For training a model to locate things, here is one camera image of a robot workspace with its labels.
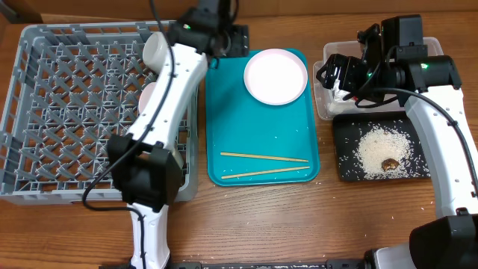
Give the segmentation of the white napkin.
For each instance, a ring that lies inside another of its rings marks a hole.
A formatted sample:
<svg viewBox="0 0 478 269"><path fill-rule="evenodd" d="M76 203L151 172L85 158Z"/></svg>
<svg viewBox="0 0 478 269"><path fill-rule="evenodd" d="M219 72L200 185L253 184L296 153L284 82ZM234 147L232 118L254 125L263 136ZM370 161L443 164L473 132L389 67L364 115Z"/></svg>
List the white napkin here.
<svg viewBox="0 0 478 269"><path fill-rule="evenodd" d="M340 89L332 91L331 102L329 103L329 112L332 114L341 114L354 108L354 101L351 99L343 100L349 92Z"/></svg>

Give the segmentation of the pink round plate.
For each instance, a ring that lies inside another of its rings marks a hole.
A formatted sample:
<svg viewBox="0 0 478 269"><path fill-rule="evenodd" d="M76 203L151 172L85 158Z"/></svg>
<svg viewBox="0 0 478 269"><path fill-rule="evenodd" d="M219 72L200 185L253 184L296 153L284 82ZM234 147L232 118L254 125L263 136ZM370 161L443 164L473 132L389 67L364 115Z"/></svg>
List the pink round plate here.
<svg viewBox="0 0 478 269"><path fill-rule="evenodd" d="M298 99L308 83L305 64L285 49L266 49L247 62L243 73L246 89L266 105L287 105Z"/></svg>

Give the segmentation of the white rice pile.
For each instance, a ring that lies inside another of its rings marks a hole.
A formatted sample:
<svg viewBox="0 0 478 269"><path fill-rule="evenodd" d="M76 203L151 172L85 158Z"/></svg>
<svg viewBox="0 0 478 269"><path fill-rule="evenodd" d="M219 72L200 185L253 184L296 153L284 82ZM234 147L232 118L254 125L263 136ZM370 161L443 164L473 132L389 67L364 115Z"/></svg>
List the white rice pile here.
<svg viewBox="0 0 478 269"><path fill-rule="evenodd" d="M422 179L430 177L420 143L408 132L373 125L358 130L359 137L344 138L346 149L337 149L338 169L344 181ZM382 162L399 161L396 170L384 172Z"/></svg>

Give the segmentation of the grey bowl with rice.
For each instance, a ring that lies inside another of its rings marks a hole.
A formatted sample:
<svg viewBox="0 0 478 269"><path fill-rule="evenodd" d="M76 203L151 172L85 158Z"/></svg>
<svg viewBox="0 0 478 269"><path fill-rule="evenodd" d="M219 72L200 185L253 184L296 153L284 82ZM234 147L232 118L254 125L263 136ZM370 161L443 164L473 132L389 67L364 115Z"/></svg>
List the grey bowl with rice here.
<svg viewBox="0 0 478 269"><path fill-rule="evenodd" d="M157 74L165 64L168 55L167 42L161 32L154 32L146 41L143 48L143 62Z"/></svg>

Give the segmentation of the brown food lump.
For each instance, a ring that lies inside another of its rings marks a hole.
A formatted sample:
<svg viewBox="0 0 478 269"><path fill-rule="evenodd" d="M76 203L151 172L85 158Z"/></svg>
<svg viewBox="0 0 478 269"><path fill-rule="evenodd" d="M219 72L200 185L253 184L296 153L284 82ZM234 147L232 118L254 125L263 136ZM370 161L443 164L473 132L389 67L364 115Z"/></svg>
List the brown food lump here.
<svg viewBox="0 0 478 269"><path fill-rule="evenodd" d="M393 159L393 158L388 158L388 159L385 159L382 164L382 170L384 172L388 172L388 171L391 171L391 170L396 170L399 166L400 166L400 163L399 161Z"/></svg>

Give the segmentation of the pink bowl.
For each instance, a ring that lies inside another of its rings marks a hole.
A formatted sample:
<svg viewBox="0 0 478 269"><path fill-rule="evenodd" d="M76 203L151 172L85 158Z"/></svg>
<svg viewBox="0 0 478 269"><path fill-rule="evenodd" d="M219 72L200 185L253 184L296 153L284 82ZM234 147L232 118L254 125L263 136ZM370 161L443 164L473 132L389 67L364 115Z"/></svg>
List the pink bowl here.
<svg viewBox="0 0 478 269"><path fill-rule="evenodd" d="M138 113L139 114L142 114L144 109L146 108L147 103L149 102L149 100L152 96L152 93L155 89L155 85L156 85L155 82L151 82L151 83L147 84L145 86L145 88L143 89L143 91L140 95L139 101L138 101Z"/></svg>

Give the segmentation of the wooden chopstick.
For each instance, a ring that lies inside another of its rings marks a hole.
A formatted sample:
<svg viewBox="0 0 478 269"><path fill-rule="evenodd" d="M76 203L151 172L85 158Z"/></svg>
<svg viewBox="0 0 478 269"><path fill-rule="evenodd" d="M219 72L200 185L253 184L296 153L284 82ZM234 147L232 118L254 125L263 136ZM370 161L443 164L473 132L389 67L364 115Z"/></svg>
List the wooden chopstick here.
<svg viewBox="0 0 478 269"><path fill-rule="evenodd" d="M235 152L221 152L220 155L227 156L227 157L235 157L235 158L253 158L253 159L271 160L271 161L289 161L289 162L308 163L307 159L289 158L289 157L280 157L280 156L271 156L271 155L254 155L254 154L235 153Z"/></svg>
<svg viewBox="0 0 478 269"><path fill-rule="evenodd" d="M262 170L257 172L238 173L238 174L232 174L227 176L221 176L221 179L233 179L233 178L240 178L244 176L259 176L259 175L265 175L265 174L271 174L271 173L284 173L284 172L291 172L291 171L298 171L298 170L306 170L309 168L310 168L309 166L304 166L304 167L288 167L288 168L275 169L275 170Z"/></svg>

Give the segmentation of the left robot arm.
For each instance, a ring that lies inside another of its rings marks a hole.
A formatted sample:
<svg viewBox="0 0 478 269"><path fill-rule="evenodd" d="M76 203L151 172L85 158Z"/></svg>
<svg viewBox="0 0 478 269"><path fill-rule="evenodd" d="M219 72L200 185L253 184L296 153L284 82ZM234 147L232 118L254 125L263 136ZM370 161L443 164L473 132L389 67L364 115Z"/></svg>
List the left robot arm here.
<svg viewBox="0 0 478 269"><path fill-rule="evenodd" d="M237 1L200 1L145 42L142 60L158 76L154 90L126 134L107 143L113 184L133 223L133 268L166 268L170 261L167 212L183 176L177 132L210 61L248 54L237 13Z"/></svg>

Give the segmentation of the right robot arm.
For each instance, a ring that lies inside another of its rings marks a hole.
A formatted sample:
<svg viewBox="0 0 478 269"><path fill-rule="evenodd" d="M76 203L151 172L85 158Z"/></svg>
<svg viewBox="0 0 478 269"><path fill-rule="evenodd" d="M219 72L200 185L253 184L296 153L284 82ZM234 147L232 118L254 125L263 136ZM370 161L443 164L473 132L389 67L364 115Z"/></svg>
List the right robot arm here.
<svg viewBox="0 0 478 269"><path fill-rule="evenodd" d="M331 55L315 72L327 90L373 108L398 102L418 134L435 192L436 220L405 244L369 250L357 268L477 266L477 148L453 59L431 56L420 15L395 16L357 34L355 58Z"/></svg>

